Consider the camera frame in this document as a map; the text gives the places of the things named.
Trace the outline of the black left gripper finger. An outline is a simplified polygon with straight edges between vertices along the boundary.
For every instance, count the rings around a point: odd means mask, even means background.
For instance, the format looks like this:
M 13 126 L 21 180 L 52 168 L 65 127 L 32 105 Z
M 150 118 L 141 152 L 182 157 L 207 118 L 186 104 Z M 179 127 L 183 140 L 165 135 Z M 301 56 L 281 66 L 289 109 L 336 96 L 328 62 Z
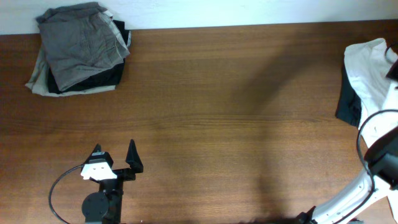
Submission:
M 134 173 L 143 173 L 144 166 L 138 155 L 136 144 L 134 140 L 130 140 L 127 150 L 126 163 L 130 166 Z
M 100 162 L 106 162 L 110 168 L 113 166 L 113 160 L 108 152 L 101 150 L 101 145 L 97 144 L 92 153 L 84 161 L 84 164 L 95 164 Z

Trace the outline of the white t-shirt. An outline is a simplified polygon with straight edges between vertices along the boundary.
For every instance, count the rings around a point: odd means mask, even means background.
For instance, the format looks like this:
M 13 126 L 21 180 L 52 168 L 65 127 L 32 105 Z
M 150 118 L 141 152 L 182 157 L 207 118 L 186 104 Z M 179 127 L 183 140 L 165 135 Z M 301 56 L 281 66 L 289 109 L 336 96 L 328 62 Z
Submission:
M 386 40 L 374 39 L 345 49 L 344 65 L 349 83 L 361 100 L 359 127 L 368 147 L 397 126 L 397 82 L 386 77 L 397 61 Z

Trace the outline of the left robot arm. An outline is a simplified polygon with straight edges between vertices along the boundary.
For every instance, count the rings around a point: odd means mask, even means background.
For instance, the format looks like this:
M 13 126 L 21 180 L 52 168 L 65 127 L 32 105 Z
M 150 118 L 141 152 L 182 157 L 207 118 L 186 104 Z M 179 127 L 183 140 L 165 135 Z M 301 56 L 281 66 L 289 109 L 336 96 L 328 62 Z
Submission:
M 134 181 L 136 174 L 144 171 L 144 166 L 137 153 L 136 144 L 131 140 L 127 150 L 128 168 L 113 169 L 113 160 L 108 152 L 97 144 L 93 152 L 83 163 L 81 176 L 99 184 L 99 190 L 89 194 L 83 201 L 81 210 L 85 223 L 115 224 L 121 222 L 123 204 L 123 185 Z

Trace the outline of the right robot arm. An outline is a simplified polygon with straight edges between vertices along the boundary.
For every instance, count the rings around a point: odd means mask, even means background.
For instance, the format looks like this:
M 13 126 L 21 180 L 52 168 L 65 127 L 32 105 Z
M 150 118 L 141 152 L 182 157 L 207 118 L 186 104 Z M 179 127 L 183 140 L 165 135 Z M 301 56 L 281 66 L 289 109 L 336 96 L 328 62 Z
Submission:
M 294 223 L 349 223 L 378 200 L 388 198 L 397 219 L 397 128 L 378 139 L 366 152 L 366 167 L 329 201 L 299 214 Z

